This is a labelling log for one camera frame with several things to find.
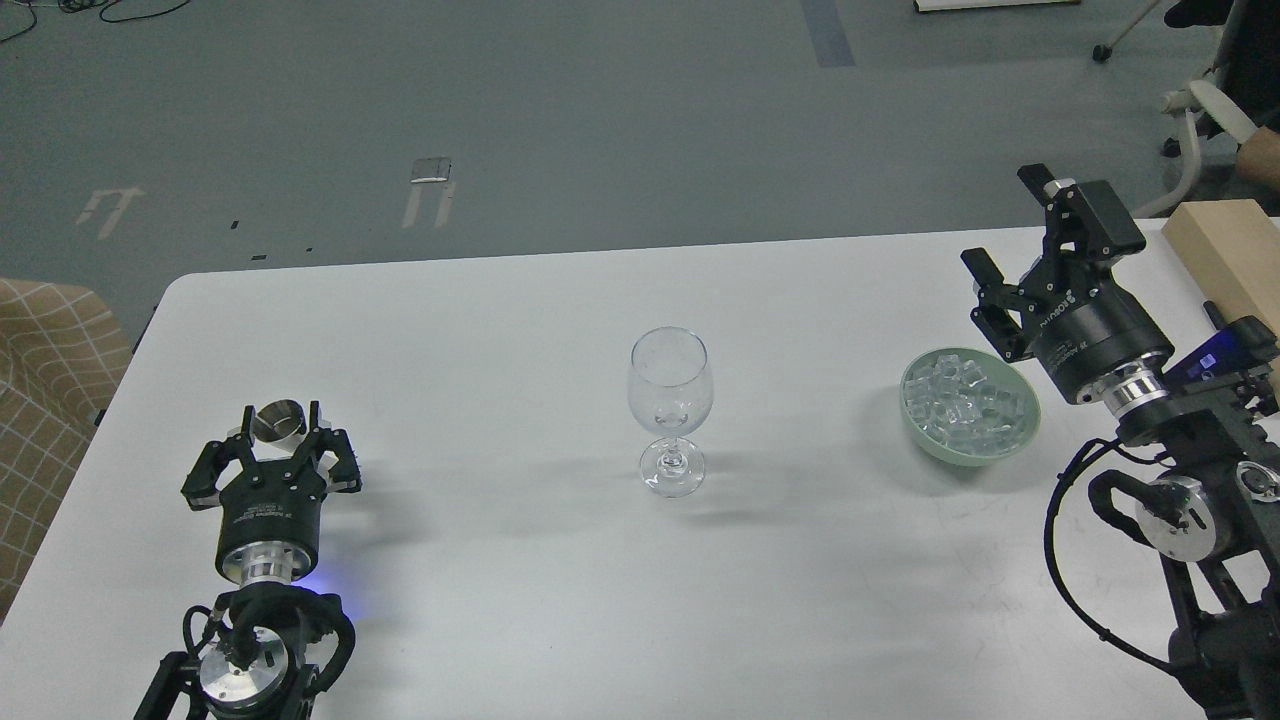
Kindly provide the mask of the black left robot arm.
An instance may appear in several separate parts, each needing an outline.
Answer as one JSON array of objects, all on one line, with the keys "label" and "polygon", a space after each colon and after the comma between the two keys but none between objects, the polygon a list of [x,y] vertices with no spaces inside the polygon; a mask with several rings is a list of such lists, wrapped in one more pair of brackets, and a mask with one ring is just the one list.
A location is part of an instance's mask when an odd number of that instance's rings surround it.
[{"label": "black left robot arm", "polygon": [[232,583],[182,621],[137,719],[307,719],[346,670],[355,624],[334,593],[302,585],[320,559],[324,501],[362,488],[348,434],[319,402],[247,406],[239,425],[207,442],[180,493],[221,514],[214,566]]}]

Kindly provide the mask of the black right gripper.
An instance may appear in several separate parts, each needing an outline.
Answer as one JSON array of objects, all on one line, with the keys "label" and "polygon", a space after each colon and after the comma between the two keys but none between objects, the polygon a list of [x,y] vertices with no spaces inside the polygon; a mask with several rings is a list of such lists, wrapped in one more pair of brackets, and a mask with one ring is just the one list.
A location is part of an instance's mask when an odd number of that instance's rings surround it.
[{"label": "black right gripper", "polygon": [[1006,363],[1032,357],[1070,405],[1093,404],[1092,386],[1120,366],[1153,359],[1162,366],[1172,342],[1112,275],[1147,240],[1106,181],[1056,178],[1044,164],[1018,169],[1044,209],[1041,256],[1020,279],[1005,282],[986,249],[961,260],[975,282],[970,318]]}]

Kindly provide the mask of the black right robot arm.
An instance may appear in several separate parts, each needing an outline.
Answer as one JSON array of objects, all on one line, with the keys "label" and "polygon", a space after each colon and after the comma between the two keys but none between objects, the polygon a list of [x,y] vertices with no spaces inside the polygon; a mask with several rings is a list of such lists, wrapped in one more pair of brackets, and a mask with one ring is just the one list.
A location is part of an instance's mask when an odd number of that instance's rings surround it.
[{"label": "black right robot arm", "polygon": [[[975,282],[970,318],[1006,363],[1036,360],[1062,398],[1103,404],[1112,439],[1085,442],[1046,511],[1050,578],[1098,638],[1172,676],[1208,719],[1275,719],[1279,710],[1277,446],[1260,419],[1277,411],[1268,382],[1277,338],[1261,319],[1219,319],[1174,363],[1172,343],[1114,278],[1146,237],[1103,181],[1059,179],[1042,164],[1019,179],[1044,211],[1039,258],[1009,283],[984,249],[961,255]],[[1055,524],[1066,492],[1108,452],[1156,446],[1164,471],[1108,469],[1088,484],[1094,515],[1161,557],[1175,629],[1156,659],[1096,621],[1068,589]]]}]

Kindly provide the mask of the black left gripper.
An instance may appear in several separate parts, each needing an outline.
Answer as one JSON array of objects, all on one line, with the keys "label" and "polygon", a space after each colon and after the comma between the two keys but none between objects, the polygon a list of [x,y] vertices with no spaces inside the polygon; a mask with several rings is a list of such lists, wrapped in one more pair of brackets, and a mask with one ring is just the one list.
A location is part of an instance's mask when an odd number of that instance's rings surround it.
[{"label": "black left gripper", "polygon": [[[211,439],[186,477],[180,493],[192,511],[221,506],[216,570],[237,585],[273,580],[292,583],[317,564],[323,501],[328,493],[355,495],[364,488],[349,433],[310,401],[294,462],[259,462],[253,455],[255,406],[246,406],[229,437]],[[218,482],[233,462],[241,473],[221,491]]]}]

